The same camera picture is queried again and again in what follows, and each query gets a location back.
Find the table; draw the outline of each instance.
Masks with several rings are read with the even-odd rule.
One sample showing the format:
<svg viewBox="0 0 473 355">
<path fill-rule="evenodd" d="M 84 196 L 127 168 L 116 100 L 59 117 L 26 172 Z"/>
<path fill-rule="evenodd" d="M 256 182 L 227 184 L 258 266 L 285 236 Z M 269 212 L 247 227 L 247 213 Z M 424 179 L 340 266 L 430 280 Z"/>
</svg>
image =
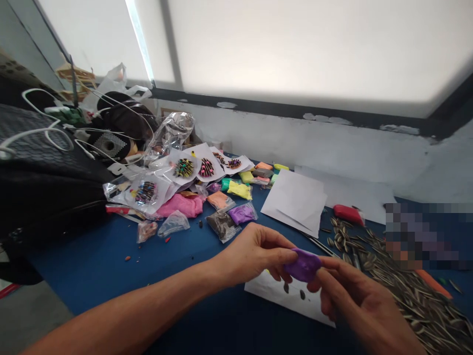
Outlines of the table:
<svg viewBox="0 0 473 355">
<path fill-rule="evenodd" d="M 298 231 L 259 211 L 269 190 L 253 187 L 253 204 L 258 223 L 278 230 L 299 248 L 323 254 Z M 230 195 L 237 205 L 247 201 Z M 332 209 L 322 215 L 321 228 L 332 228 Z M 191 229 L 171 234 L 166 244 L 153 237 L 138 248 L 137 225 L 118 215 L 90 233 L 29 256 L 52 289 L 69 309 L 78 315 L 123 293 L 158 282 L 185 268 L 205 261 L 227 245 L 218 240 L 205 221 L 215 212 L 204 203 L 203 214 L 190 219 Z M 367 222 L 381 236 L 384 225 Z M 327 243 L 328 234 L 320 232 L 320 241 Z M 452 278 L 465 292 L 461 296 L 449 285 L 456 305 L 471 319 L 472 307 L 467 298 L 472 292 L 471 273 L 432 271 L 434 277 Z M 353 347 L 353 335 L 345 324 L 333 329 L 243 290 L 244 285 L 226 289 L 198 304 L 148 350 L 149 353 L 183 354 L 195 350 L 218 354 L 289 354 L 327 350 L 362 354 Z"/>
</svg>

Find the decorative seed artwork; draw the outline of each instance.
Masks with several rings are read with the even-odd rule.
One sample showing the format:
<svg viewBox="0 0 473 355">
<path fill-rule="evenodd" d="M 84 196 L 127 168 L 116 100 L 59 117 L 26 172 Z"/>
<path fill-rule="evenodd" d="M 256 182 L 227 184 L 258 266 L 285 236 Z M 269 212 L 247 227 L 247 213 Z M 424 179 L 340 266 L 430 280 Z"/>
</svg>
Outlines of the decorative seed artwork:
<svg viewBox="0 0 473 355">
<path fill-rule="evenodd" d="M 188 178 L 194 172 L 194 165 L 189 159 L 180 159 L 177 163 L 176 169 L 174 170 L 175 176 L 181 176 Z"/>
</svg>

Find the white plastic bag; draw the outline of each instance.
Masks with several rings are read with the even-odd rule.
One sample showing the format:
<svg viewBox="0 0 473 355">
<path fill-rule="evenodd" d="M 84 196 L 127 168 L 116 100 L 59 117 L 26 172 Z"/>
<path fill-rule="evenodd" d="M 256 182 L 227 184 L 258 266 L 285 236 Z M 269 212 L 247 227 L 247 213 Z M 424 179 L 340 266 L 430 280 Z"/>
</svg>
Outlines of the white plastic bag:
<svg viewBox="0 0 473 355">
<path fill-rule="evenodd" d="M 163 225 L 158 230 L 158 236 L 160 238 L 165 238 L 169 234 L 174 232 L 179 232 L 181 230 L 189 229 L 189 221 L 184 213 L 179 210 L 175 210 L 169 215 L 169 217 L 164 221 Z"/>
</svg>

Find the small plastic bag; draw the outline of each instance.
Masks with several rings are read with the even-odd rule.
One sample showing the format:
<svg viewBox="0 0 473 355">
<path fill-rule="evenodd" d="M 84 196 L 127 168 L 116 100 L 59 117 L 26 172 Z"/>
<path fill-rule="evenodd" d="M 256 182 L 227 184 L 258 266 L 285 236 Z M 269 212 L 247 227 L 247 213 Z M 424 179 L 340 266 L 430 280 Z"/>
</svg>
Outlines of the small plastic bag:
<svg viewBox="0 0 473 355">
<path fill-rule="evenodd" d="M 190 227 L 189 221 L 184 213 L 176 210 L 163 222 L 163 225 L 158 230 L 158 236 L 165 238 L 171 233 L 189 229 Z"/>
<path fill-rule="evenodd" d="M 225 195 L 222 191 L 217 191 L 209 195 L 207 201 L 209 201 L 218 212 L 226 212 L 237 205 L 234 200 Z"/>
<path fill-rule="evenodd" d="M 246 200 L 253 200 L 251 195 L 252 187 L 247 184 L 237 183 L 235 181 L 230 181 L 228 187 L 228 193 L 243 197 Z"/>
<path fill-rule="evenodd" d="M 253 175 L 256 176 L 256 177 L 270 178 L 274 175 L 274 173 L 271 170 L 268 170 L 268 169 L 256 169 L 253 172 Z"/>
<path fill-rule="evenodd" d="M 220 191 L 221 188 L 222 188 L 222 184 L 219 184 L 217 182 L 214 182 L 213 184 L 210 184 L 209 186 L 207 186 L 207 190 L 212 193 Z"/>
<path fill-rule="evenodd" d="M 250 171 L 241 172 L 238 174 L 240 175 L 241 181 L 243 181 L 243 183 L 251 183 L 254 178 L 253 174 Z"/>
<path fill-rule="evenodd" d="M 156 229 L 158 229 L 158 224 L 156 222 L 151 222 L 149 220 L 144 220 L 138 223 L 138 238 L 136 242 L 144 243 L 149 238 L 156 234 Z"/>
<path fill-rule="evenodd" d="M 253 203 L 251 202 L 231 209 L 228 211 L 228 214 L 236 225 L 258 219 L 258 214 L 256 213 Z"/>
<path fill-rule="evenodd" d="M 255 177 L 251 181 L 252 183 L 255 183 L 257 185 L 268 185 L 271 180 L 269 178 L 264 178 L 264 177 Z"/>
<path fill-rule="evenodd" d="M 233 238 L 240 230 L 233 219 L 227 213 L 215 212 L 205 218 L 207 223 L 218 235 L 218 239 L 224 244 Z"/>
<path fill-rule="evenodd" d="M 229 178 L 229 177 L 224 177 L 222 179 L 222 191 L 227 191 L 229 186 L 230 186 L 230 181 L 235 181 L 237 182 L 237 180 L 234 180 L 232 178 Z"/>
</svg>

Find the black bag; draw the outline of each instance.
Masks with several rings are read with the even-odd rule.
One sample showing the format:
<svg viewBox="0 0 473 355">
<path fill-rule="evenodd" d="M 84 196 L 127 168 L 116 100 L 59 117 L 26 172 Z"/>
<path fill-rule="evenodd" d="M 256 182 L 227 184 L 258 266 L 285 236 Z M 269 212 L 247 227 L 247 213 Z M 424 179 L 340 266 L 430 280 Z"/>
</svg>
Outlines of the black bag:
<svg viewBox="0 0 473 355">
<path fill-rule="evenodd" d="M 51 123 L 52 119 L 38 113 L 0 105 L 0 142 Z M 68 147 L 59 133 L 49 135 L 59 146 Z M 8 148 L 15 151 L 14 158 L 0 160 L 0 243 L 10 258 L 10 265 L 0 263 L 0 278 L 6 280 L 5 270 L 16 260 L 24 262 L 21 258 L 26 252 L 71 238 L 103 220 L 107 214 L 102 184 L 113 179 L 77 144 L 72 151 L 60 151 L 43 132 L 22 137 Z"/>
</svg>

